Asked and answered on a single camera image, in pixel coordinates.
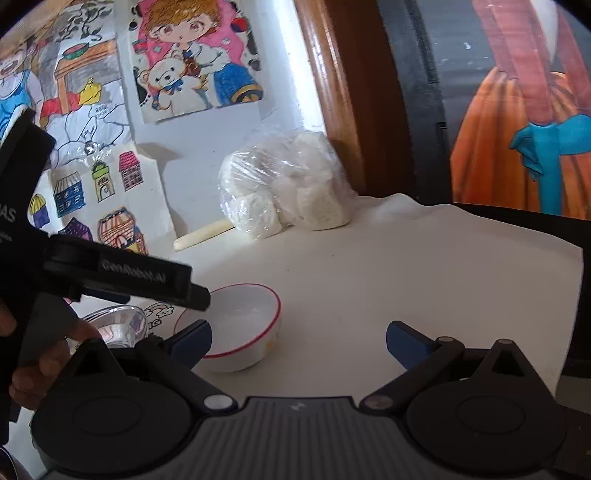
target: yellow roof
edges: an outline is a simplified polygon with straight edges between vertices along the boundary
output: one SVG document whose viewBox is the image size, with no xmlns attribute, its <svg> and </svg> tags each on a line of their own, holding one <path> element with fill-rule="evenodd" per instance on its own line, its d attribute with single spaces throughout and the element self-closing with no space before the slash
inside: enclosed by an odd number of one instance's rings
<svg viewBox="0 0 591 480">
<path fill-rule="evenodd" d="M 45 206 L 45 198 L 43 198 L 42 195 L 39 195 L 38 193 L 36 193 L 35 195 L 33 195 L 33 198 L 31 199 L 31 203 L 29 203 L 29 213 L 31 215 L 37 213 L 39 210 L 41 210 L 41 207 Z"/>
</svg>

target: wooden door frame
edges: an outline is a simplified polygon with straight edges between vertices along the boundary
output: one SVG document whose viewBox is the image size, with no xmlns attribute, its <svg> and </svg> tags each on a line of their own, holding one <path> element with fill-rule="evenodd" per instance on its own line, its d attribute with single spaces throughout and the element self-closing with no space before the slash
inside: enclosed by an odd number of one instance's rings
<svg viewBox="0 0 591 480">
<path fill-rule="evenodd" d="M 294 0 L 326 132 L 360 194 L 415 193 L 407 116 L 374 0 Z"/>
</svg>

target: round black disc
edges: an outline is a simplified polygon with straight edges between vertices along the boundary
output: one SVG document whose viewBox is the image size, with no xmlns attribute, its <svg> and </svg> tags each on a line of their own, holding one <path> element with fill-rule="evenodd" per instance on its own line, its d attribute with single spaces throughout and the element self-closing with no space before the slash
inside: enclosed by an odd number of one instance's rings
<svg viewBox="0 0 591 480">
<path fill-rule="evenodd" d="M 132 475 L 170 455 L 191 428 L 176 393 L 108 374 L 74 377 L 50 391 L 31 433 L 44 461 L 79 476 Z"/>
<path fill-rule="evenodd" d="M 549 394 L 527 391 L 518 377 L 451 382 L 418 395 L 407 410 L 415 440 L 436 459 L 469 473 L 509 474 L 541 466 L 566 427 Z"/>
</svg>

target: rolling pin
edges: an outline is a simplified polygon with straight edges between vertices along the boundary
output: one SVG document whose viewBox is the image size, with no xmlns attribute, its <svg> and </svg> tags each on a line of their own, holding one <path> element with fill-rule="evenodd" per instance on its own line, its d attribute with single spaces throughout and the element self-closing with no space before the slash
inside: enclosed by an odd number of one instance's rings
<svg viewBox="0 0 591 480">
<path fill-rule="evenodd" d="M 210 223 L 209 225 L 198 228 L 194 232 L 188 233 L 187 235 L 183 235 L 182 237 L 177 238 L 174 241 L 174 251 L 180 252 L 185 248 L 189 248 L 193 245 L 200 244 L 201 242 L 209 240 L 210 238 L 213 238 L 216 235 L 220 235 L 221 233 L 227 232 L 232 228 L 234 228 L 234 225 L 227 218 L 218 220 L 217 222 Z"/>
</svg>

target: cartoon girl drawing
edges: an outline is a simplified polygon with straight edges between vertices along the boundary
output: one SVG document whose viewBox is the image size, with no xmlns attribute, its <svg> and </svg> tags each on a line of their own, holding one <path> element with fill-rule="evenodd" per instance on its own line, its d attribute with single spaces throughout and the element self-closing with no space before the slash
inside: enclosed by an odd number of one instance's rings
<svg viewBox="0 0 591 480">
<path fill-rule="evenodd" d="M 31 70 L 22 68 L 34 51 L 31 37 L 14 54 L 0 60 L 0 144 L 27 108 L 35 110 L 35 123 L 39 125 L 44 100 L 41 84 Z"/>
<path fill-rule="evenodd" d="M 198 42 L 216 31 L 220 21 L 217 0 L 156 0 L 144 18 L 144 30 L 149 37 L 173 44 L 173 49 L 182 53 L 189 74 L 213 74 L 217 99 L 212 99 L 212 103 L 215 106 L 262 98 L 262 88 L 246 67 L 232 63 L 223 47 Z"/>
<path fill-rule="evenodd" d="M 472 4 L 496 66 L 452 152 L 454 201 L 591 219 L 591 82 L 566 17 L 553 0 Z"/>
</svg>

